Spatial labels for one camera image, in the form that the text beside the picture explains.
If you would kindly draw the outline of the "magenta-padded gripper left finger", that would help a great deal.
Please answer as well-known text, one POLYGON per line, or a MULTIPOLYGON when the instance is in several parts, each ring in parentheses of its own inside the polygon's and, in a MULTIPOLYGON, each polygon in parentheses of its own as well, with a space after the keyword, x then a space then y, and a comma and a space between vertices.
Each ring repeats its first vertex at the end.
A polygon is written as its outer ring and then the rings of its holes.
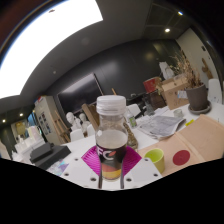
POLYGON ((61 177, 84 188, 101 189, 101 162, 96 147, 90 148, 81 157, 75 156, 61 177))

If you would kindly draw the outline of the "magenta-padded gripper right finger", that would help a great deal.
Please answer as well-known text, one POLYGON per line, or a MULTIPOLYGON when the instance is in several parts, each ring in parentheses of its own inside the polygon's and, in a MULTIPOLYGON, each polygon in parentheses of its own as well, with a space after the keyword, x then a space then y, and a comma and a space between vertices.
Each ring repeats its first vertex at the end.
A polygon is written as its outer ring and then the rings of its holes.
POLYGON ((143 187, 161 178, 162 175, 149 158, 142 158, 134 149, 127 147, 121 166, 122 189, 143 187))

